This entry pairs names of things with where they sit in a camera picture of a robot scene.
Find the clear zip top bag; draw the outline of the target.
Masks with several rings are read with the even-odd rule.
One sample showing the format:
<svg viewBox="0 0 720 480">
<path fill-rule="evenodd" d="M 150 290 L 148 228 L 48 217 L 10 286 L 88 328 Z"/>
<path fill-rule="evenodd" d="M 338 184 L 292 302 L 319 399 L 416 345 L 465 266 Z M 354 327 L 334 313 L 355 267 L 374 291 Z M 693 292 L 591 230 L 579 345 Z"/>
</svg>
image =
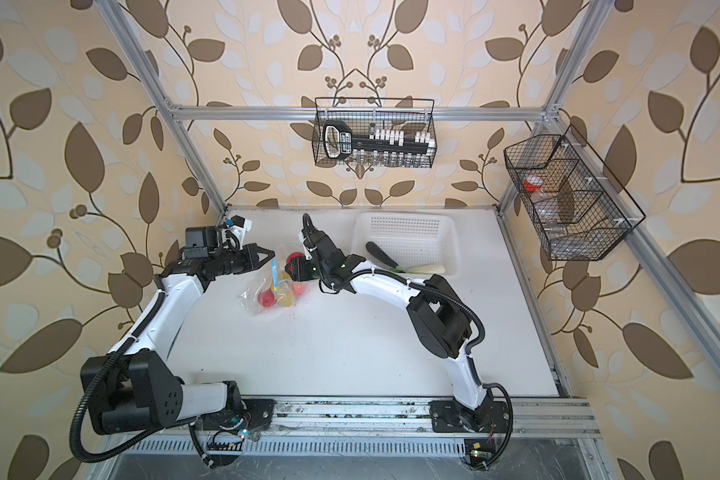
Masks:
<svg viewBox="0 0 720 480">
<path fill-rule="evenodd" d="M 258 275 L 253 281 L 248 283 L 246 289 L 238 296 L 239 303 L 248 313 L 252 315 L 262 315 L 286 309 L 278 305 L 278 300 L 277 304 L 272 308 L 264 309 L 259 305 L 257 295 L 262 290 L 271 289 L 277 297 L 277 290 L 279 286 L 288 285 L 292 289 L 292 283 L 295 281 L 292 280 L 291 282 L 279 283 L 278 273 L 280 271 L 286 272 L 285 267 L 287 258 L 294 252 L 303 252 L 303 248 L 293 242 L 284 242 L 278 245 L 275 248 L 274 259 L 258 271 Z M 311 284 L 308 282 L 306 283 L 309 285 L 306 293 L 302 296 L 296 296 L 295 303 L 292 307 L 299 303 L 310 290 Z"/>
</svg>

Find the red toy apple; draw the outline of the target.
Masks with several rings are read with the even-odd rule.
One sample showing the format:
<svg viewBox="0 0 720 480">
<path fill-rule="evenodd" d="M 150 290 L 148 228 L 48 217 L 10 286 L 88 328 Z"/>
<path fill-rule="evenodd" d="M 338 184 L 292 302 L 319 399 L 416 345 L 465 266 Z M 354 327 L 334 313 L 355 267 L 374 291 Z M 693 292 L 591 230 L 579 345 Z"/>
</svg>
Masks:
<svg viewBox="0 0 720 480">
<path fill-rule="evenodd" d="M 258 293 L 257 301 L 262 308 L 269 309 L 277 304 L 277 297 L 271 289 L 266 289 Z"/>
</svg>

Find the dark toy eggplant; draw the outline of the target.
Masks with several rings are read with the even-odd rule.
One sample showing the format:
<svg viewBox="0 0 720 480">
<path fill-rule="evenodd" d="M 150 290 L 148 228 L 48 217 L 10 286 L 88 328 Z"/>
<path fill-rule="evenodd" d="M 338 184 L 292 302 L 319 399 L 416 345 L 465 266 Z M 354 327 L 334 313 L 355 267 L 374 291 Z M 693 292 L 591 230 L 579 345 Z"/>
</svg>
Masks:
<svg viewBox="0 0 720 480">
<path fill-rule="evenodd" d="M 381 264 L 390 267 L 392 270 L 398 270 L 399 264 L 393 260 L 378 244 L 373 241 L 368 241 L 365 244 L 367 252 L 378 260 Z"/>
</svg>

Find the red toy tomato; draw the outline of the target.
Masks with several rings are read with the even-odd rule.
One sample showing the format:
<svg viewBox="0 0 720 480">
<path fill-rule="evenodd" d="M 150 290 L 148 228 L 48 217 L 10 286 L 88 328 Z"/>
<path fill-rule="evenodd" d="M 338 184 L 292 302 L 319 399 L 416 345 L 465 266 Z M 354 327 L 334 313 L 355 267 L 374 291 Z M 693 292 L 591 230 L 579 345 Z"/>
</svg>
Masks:
<svg viewBox="0 0 720 480">
<path fill-rule="evenodd" d="M 294 252 L 287 258 L 286 266 L 291 270 L 298 270 L 306 262 L 306 257 L 303 252 Z"/>
</svg>

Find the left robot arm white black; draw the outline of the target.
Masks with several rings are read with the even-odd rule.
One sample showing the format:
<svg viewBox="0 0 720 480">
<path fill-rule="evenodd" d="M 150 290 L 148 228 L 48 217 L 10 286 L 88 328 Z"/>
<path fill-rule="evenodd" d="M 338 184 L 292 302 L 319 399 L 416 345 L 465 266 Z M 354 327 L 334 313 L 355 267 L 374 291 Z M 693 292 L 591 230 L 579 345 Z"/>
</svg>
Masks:
<svg viewBox="0 0 720 480">
<path fill-rule="evenodd" d="M 252 415 L 233 380 L 186 384 L 166 363 L 193 305 L 220 276 L 255 272 L 274 258 L 255 243 L 189 247 L 155 276 L 157 290 L 124 337 L 80 370 L 83 395 L 72 417 L 69 447 L 82 463 L 109 460 L 165 429 L 188 426 L 207 466 L 214 462 L 199 443 L 205 417 L 221 429 L 250 427 Z"/>
</svg>

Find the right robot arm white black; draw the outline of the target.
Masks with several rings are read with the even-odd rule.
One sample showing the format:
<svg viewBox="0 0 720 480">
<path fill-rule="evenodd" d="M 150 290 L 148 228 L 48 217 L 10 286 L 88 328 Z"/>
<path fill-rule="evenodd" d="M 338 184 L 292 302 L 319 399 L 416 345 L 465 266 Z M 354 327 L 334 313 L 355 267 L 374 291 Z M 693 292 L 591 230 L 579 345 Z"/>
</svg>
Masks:
<svg viewBox="0 0 720 480">
<path fill-rule="evenodd" d="M 403 310 L 422 346 L 445 362 L 453 400 L 443 421 L 459 430 L 487 434 L 491 441 L 497 432 L 503 435 L 499 444 L 466 451 L 464 462 L 482 471 L 498 463 L 513 434 L 512 400 L 503 385 L 481 379 L 472 350 L 486 339 L 486 330 L 450 283 L 439 274 L 414 280 L 360 255 L 346 255 L 307 213 L 302 215 L 299 239 L 304 253 L 289 259 L 285 268 L 291 279 L 315 280 L 324 294 L 366 295 Z"/>
</svg>

